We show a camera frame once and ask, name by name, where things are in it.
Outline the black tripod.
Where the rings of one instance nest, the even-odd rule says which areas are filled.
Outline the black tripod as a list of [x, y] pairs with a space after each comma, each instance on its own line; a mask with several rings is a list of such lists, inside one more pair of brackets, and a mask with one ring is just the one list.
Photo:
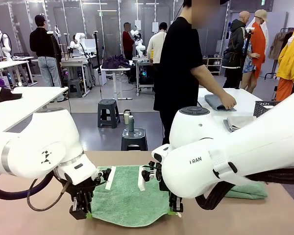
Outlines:
[[100, 70], [100, 61], [99, 61], [99, 51], [98, 51], [98, 37], [97, 37], [98, 31], [93, 32], [95, 44], [96, 44], [96, 58], [97, 58], [97, 72], [98, 72], [98, 85], [103, 86], [102, 82], [102, 75]]
[[245, 35], [245, 43], [244, 43], [244, 47], [243, 47], [243, 56], [241, 59], [240, 78], [239, 78], [239, 81], [237, 82], [235, 89], [240, 88], [240, 83], [243, 79], [243, 70], [244, 70], [245, 59], [246, 59], [247, 51], [248, 51], [248, 45], [249, 45], [250, 38], [251, 38], [251, 35], [253, 34], [254, 29], [255, 29], [254, 27], [247, 27], [244, 30], [244, 32], [246, 32], [246, 35]]
[[50, 38], [50, 41], [51, 41], [51, 44], [53, 47], [59, 84], [60, 84], [60, 87], [63, 88], [64, 84], [63, 84], [63, 77], [62, 77], [61, 65], [60, 65], [60, 60], [59, 60], [59, 56], [61, 55], [61, 53], [59, 52], [59, 50], [57, 48], [58, 44], [57, 44], [57, 40], [53, 34], [53, 31], [48, 31], [47, 34]]

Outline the black cloth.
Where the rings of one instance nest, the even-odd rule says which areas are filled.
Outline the black cloth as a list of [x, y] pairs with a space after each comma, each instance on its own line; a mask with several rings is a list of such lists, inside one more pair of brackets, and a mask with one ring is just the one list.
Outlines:
[[22, 97], [22, 94], [14, 94], [8, 88], [1, 88], [0, 90], [0, 103], [5, 101], [21, 99]]

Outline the black clothes rack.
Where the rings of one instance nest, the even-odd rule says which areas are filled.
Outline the black clothes rack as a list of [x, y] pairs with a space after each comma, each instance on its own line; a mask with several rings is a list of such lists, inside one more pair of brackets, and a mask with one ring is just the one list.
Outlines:
[[[287, 33], [286, 36], [285, 36], [285, 38], [286, 38], [286, 37], [292, 35], [292, 33], [294, 32], [294, 27], [282, 28], [282, 29], [280, 29], [280, 32], [286, 32]], [[267, 79], [267, 78], [273, 78], [273, 77], [276, 78], [276, 72], [275, 71], [276, 71], [277, 64], [278, 64], [278, 60], [273, 60], [272, 69], [271, 69], [270, 72], [268, 72], [268, 73], [265, 74], [265, 79]]]

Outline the light grey towel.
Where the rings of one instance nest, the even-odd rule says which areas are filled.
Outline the light grey towel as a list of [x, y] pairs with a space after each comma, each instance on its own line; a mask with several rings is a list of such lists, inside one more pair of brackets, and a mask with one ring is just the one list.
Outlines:
[[223, 123], [229, 132], [234, 132], [252, 123], [255, 119], [255, 116], [232, 116], [224, 119]]

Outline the man black sweater blue jeans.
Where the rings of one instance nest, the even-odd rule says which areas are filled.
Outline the man black sweater blue jeans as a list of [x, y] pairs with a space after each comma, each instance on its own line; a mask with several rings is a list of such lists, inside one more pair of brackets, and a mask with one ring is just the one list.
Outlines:
[[53, 47], [45, 29], [46, 20], [42, 15], [36, 15], [34, 20], [37, 28], [30, 34], [30, 49], [37, 55], [38, 66], [45, 84], [50, 87], [60, 87]]

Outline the purple clothes pile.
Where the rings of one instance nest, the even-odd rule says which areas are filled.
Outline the purple clothes pile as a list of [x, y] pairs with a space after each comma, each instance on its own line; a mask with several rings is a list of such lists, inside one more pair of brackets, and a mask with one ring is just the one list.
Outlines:
[[119, 68], [131, 68], [129, 60], [124, 58], [122, 54], [114, 55], [103, 61], [102, 69], [119, 69]]

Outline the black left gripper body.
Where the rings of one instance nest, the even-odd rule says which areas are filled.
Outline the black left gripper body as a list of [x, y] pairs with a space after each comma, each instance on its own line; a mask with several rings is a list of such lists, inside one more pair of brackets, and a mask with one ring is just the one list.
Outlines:
[[84, 181], [77, 185], [71, 184], [71, 199], [77, 198], [78, 195], [85, 195], [88, 200], [91, 200], [94, 189], [95, 181]]

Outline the mannequin yellow jacket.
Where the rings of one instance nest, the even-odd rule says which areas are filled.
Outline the mannequin yellow jacket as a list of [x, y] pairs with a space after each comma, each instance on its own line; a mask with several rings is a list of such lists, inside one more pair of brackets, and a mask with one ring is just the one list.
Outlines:
[[294, 32], [280, 52], [278, 64], [276, 101], [283, 101], [291, 95], [294, 86]]

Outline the dark grey plastic stool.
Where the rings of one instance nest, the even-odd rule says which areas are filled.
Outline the dark grey plastic stool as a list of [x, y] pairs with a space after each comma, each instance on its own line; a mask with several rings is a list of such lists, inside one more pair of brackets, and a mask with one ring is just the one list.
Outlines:
[[115, 129], [120, 122], [120, 115], [116, 100], [101, 100], [98, 103], [98, 128], [111, 126]]
[[148, 151], [146, 130], [134, 128], [133, 132], [125, 128], [122, 133], [121, 151]]
[[69, 98], [82, 98], [84, 95], [83, 88], [79, 79], [68, 80]]

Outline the computer with coloured lights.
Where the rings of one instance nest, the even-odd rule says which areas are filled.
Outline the computer with coloured lights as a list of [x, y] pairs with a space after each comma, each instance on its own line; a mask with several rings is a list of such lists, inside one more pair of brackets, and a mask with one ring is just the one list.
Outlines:
[[152, 85], [153, 78], [149, 76], [146, 68], [141, 67], [139, 72], [139, 84], [140, 85]]

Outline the grey plastic lattice basket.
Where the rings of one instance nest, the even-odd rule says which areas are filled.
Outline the grey plastic lattice basket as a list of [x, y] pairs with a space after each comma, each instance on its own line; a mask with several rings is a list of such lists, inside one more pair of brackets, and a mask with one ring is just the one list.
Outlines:
[[279, 101], [255, 101], [253, 116], [258, 118], [278, 103]]

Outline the white shoe rack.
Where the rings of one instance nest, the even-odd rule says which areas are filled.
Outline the white shoe rack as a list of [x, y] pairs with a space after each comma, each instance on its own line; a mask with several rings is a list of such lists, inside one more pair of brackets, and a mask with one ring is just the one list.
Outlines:
[[204, 55], [203, 62], [212, 75], [220, 75], [222, 57], [219, 54], [208, 55], [208, 56]]

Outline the mannequin orange robe beige cap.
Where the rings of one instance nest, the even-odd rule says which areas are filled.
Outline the mannequin orange robe beige cap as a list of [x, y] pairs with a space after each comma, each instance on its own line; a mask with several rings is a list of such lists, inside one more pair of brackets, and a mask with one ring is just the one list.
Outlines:
[[249, 41], [247, 55], [243, 66], [243, 77], [240, 88], [249, 93], [253, 93], [257, 86], [257, 79], [261, 72], [261, 67], [265, 63], [268, 30], [262, 29], [262, 24], [267, 21], [267, 11], [259, 9], [254, 14], [254, 22], [251, 27], [254, 28]]

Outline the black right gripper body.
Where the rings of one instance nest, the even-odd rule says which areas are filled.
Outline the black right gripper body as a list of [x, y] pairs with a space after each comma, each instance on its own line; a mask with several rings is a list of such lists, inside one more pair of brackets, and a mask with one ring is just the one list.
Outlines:
[[179, 196], [176, 196], [174, 193], [169, 191], [169, 204], [180, 204], [182, 202], [182, 198]]

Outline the man white sweater black cap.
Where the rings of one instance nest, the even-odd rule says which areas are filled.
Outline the man white sweater black cap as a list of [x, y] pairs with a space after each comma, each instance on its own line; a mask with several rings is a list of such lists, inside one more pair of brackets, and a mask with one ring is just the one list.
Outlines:
[[147, 58], [153, 64], [159, 64], [164, 40], [167, 34], [168, 25], [166, 22], [159, 24], [159, 32], [153, 35], [148, 43]]

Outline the long white table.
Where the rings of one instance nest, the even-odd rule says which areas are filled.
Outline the long white table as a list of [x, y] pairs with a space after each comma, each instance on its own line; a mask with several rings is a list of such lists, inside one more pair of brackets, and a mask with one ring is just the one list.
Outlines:
[[14, 73], [12, 73], [10, 75], [11, 78], [11, 85], [18, 85], [20, 84], [20, 86], [23, 85], [23, 82], [21, 80], [21, 76], [20, 76], [20, 70], [19, 67], [20, 65], [26, 64], [27, 68], [28, 68], [28, 77], [31, 80], [31, 82], [27, 81], [25, 82], [26, 86], [30, 87], [30, 86], [34, 86], [36, 84], [38, 84], [37, 82], [33, 82], [33, 77], [30, 71], [30, 67], [29, 67], [29, 61], [27, 60], [9, 60], [9, 61], [1, 61], [0, 62], [0, 76], [3, 76], [3, 72], [9, 72], [9, 71], [13, 71], [16, 76], [17, 76], [17, 80], [15, 80], [15, 76]]

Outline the person's right hand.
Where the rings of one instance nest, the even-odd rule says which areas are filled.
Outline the person's right hand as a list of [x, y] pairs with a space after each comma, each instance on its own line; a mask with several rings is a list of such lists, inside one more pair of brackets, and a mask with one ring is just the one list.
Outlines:
[[228, 93], [223, 94], [220, 97], [220, 101], [227, 110], [234, 108], [237, 104], [236, 99]]

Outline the person in red top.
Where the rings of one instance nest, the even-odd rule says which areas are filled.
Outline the person in red top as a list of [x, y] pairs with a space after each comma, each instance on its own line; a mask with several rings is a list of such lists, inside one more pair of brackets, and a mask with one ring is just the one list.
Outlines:
[[134, 40], [130, 36], [131, 24], [125, 22], [123, 27], [124, 31], [122, 33], [122, 45], [124, 56], [127, 60], [132, 60]]

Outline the dark grey towel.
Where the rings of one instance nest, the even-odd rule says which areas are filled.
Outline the dark grey towel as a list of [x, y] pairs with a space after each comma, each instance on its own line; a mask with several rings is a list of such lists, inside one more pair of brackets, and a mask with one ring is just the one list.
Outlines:
[[210, 105], [210, 107], [218, 112], [235, 112], [235, 108], [226, 109], [221, 103], [221, 100], [214, 94], [207, 94], [204, 97], [205, 101]]

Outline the brown coat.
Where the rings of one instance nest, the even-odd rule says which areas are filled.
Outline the brown coat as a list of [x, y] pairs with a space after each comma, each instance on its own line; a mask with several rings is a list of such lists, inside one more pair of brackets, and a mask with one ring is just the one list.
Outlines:
[[286, 32], [278, 32], [276, 34], [269, 50], [269, 59], [277, 60], [279, 58], [286, 34]]

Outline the grey robot desk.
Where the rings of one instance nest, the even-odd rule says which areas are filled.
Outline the grey robot desk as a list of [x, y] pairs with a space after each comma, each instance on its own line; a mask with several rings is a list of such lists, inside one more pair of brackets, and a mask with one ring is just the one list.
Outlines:
[[151, 66], [152, 63], [146, 57], [133, 57], [133, 63], [136, 69], [136, 96], [139, 96], [142, 89], [153, 88], [153, 84], [140, 83], [140, 67]]
[[69, 58], [68, 60], [64, 60], [61, 62], [62, 67], [67, 69], [68, 72], [68, 80], [79, 79], [83, 88], [85, 97], [92, 88], [91, 79], [86, 79], [86, 72], [90, 68], [89, 66], [89, 58], [86, 57], [76, 57]]

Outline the person's right forearm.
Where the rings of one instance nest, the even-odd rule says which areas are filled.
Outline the person's right forearm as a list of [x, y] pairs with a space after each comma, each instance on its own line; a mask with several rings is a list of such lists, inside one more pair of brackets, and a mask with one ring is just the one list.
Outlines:
[[218, 96], [221, 101], [227, 99], [227, 93], [224, 89], [219, 85], [213, 75], [208, 71], [206, 75], [204, 75], [202, 85], [214, 95]]

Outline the person in black t-shirt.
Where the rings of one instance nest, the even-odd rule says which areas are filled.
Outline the person in black t-shirt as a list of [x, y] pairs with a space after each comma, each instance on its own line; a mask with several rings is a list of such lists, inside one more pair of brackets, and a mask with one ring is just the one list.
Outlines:
[[220, 0], [184, 0], [180, 16], [168, 29], [154, 101], [164, 127], [163, 144], [169, 143], [176, 112], [197, 105], [199, 86], [209, 71], [203, 63], [197, 29], [219, 6]]

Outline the small white standing desk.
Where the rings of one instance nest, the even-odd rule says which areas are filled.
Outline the small white standing desk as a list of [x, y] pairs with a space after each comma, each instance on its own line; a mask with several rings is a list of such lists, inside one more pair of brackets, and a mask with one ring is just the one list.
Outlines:
[[117, 72], [123, 72], [123, 71], [129, 71], [130, 68], [118, 68], [118, 69], [104, 69], [102, 66], [100, 66], [100, 70], [107, 72], [110, 71], [112, 72], [112, 78], [113, 78], [113, 92], [114, 92], [114, 96], [113, 98], [115, 100], [132, 100], [133, 98], [130, 97], [118, 97], [118, 91], [117, 91], [117, 80], [116, 80], [116, 73]]

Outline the mannequin dark hooded jacket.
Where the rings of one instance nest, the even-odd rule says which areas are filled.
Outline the mannequin dark hooded jacket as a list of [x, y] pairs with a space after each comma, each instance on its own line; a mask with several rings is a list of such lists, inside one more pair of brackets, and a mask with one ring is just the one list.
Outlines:
[[231, 35], [222, 60], [222, 67], [225, 68], [226, 77], [223, 88], [236, 88], [242, 77], [241, 66], [246, 34], [245, 26], [249, 21], [249, 17], [249, 12], [242, 11], [239, 18], [231, 23]]

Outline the large white table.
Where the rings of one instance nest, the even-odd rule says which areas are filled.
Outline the large white table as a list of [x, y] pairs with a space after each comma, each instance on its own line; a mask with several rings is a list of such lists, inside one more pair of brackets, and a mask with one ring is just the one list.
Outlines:
[[17, 87], [22, 98], [0, 103], [0, 132], [7, 131], [46, 106], [68, 90], [68, 87]]
[[225, 88], [225, 91], [236, 99], [237, 105], [234, 107], [236, 111], [219, 112], [211, 108], [204, 97], [212, 93], [205, 88], [199, 88], [197, 103], [210, 110], [218, 128], [224, 133], [229, 134], [230, 132], [226, 129], [223, 120], [229, 116], [253, 116], [255, 102], [261, 101], [261, 99], [243, 89]]

